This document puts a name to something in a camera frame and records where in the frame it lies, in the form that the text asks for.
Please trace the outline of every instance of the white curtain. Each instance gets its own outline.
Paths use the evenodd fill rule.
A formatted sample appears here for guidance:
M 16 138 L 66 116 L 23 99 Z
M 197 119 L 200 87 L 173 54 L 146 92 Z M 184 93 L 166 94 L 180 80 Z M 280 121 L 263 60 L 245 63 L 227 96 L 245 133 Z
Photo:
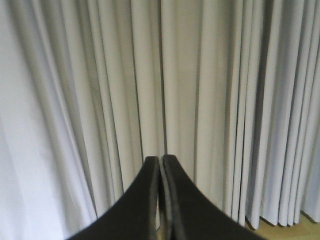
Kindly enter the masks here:
M 319 1 L 0 0 L 0 28 L 0 239 L 69 237 L 164 153 L 242 225 L 320 222 Z

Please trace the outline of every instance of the fabric drape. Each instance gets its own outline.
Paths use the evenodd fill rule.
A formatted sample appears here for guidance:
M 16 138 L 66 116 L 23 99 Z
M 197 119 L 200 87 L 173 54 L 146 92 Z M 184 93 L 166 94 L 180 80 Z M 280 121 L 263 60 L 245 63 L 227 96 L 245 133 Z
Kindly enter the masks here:
M 320 222 L 320 2 L 2 0 L 0 19 L 0 239 L 69 237 L 164 153 L 241 225 Z

